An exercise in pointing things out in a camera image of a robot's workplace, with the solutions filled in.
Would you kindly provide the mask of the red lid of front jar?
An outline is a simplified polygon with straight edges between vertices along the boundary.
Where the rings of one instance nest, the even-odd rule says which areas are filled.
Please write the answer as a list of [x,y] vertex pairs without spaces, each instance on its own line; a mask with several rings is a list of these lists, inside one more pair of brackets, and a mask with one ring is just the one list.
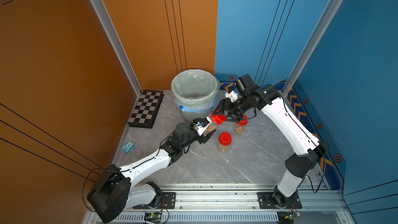
[[216,115],[214,112],[212,112],[210,116],[216,125],[221,125],[226,121],[226,116],[224,114]]

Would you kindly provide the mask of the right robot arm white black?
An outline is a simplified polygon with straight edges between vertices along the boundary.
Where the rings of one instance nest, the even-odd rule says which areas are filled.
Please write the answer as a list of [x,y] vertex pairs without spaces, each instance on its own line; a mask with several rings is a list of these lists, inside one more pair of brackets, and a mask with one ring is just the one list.
[[235,82],[235,90],[225,94],[214,111],[212,120],[239,123],[244,114],[253,110],[264,113],[282,132],[294,153],[285,161],[286,171],[273,192],[273,203],[278,208],[292,205],[298,189],[308,173],[330,149],[327,141],[319,141],[288,108],[280,92],[272,85],[259,87],[246,74]]

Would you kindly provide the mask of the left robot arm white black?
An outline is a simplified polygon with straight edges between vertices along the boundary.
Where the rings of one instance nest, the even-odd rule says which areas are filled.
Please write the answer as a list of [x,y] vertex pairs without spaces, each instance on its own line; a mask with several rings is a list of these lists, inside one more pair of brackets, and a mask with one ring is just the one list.
[[126,166],[112,164],[105,168],[87,195],[101,221],[107,224],[131,207],[162,207],[160,187],[152,181],[143,185],[139,182],[177,162],[194,142],[206,143],[212,136],[205,132],[211,124],[210,117],[196,118],[190,124],[179,123],[154,153]]

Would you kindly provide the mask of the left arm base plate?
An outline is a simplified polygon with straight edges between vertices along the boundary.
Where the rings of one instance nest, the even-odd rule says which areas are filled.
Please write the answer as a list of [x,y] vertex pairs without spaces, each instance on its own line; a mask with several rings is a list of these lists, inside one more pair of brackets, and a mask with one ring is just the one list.
[[175,192],[164,192],[162,197],[156,196],[155,199],[149,205],[138,205],[134,206],[134,209],[174,209],[176,203]]

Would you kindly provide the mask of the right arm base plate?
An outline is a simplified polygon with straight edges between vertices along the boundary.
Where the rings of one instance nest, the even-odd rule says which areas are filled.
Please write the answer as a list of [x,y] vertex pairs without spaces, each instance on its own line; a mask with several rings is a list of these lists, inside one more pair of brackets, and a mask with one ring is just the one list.
[[301,209],[302,203],[296,192],[287,198],[280,193],[259,192],[257,193],[260,209]]

